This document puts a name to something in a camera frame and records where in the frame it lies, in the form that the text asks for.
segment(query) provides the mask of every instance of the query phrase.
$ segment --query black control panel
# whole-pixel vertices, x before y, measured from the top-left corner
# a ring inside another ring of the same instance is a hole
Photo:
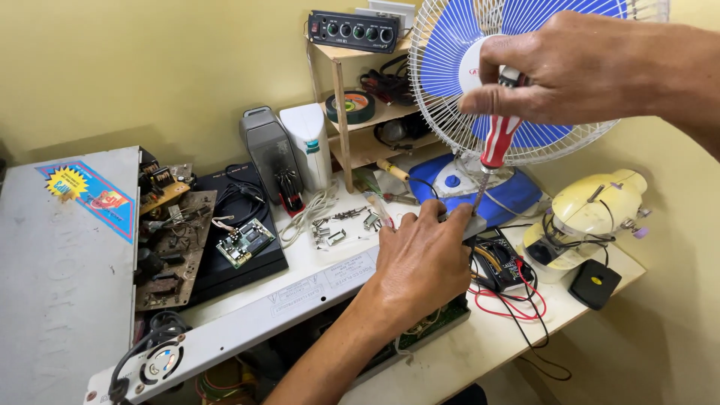
[[[400,20],[313,10],[307,16],[307,37],[313,43],[392,53],[399,38]]]

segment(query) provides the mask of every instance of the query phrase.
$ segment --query gray metal panel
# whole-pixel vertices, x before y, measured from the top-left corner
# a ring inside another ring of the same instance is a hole
[[[137,238],[131,244],[76,201],[61,202],[35,168],[82,160],[137,202],[139,153],[135,146],[8,171],[0,195],[4,404],[79,403],[87,380],[126,353],[132,332]]]

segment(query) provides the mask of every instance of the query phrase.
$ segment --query screwdriver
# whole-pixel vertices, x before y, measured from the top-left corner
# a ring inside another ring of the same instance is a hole
[[[526,76],[519,70],[506,66],[500,74],[498,83],[505,87],[520,87],[525,83]],[[498,169],[505,163],[505,154],[513,142],[515,131],[523,121],[520,117],[502,117],[500,115],[490,116],[490,132],[485,140],[485,150],[480,155],[480,167],[483,175],[480,179],[480,187],[477,189],[475,203],[472,205],[472,215],[477,215],[480,207],[480,200],[487,189],[487,182],[490,176],[498,172]]]

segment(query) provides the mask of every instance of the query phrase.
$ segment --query fan hub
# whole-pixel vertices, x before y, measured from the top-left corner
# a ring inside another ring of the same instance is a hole
[[[480,48],[482,44],[490,37],[505,36],[504,34],[488,35],[487,37],[480,38],[477,42],[470,45],[465,55],[463,55],[460,61],[460,68],[458,71],[458,79],[460,80],[460,88],[463,93],[467,93],[477,87],[482,86],[480,81]]]

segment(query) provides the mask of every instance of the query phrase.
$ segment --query fan blade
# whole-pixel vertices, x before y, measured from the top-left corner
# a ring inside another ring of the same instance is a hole
[[[500,31],[506,35],[537,31],[563,10],[627,18],[627,5],[620,0],[505,0]]]
[[[473,0],[450,0],[438,18],[420,65],[420,84],[437,97],[462,94],[460,62],[485,34],[478,27]]]
[[[565,137],[572,131],[572,125],[542,125],[524,121],[515,132],[511,148],[540,148]],[[490,116],[481,115],[472,124],[472,134],[483,142],[490,132]]]

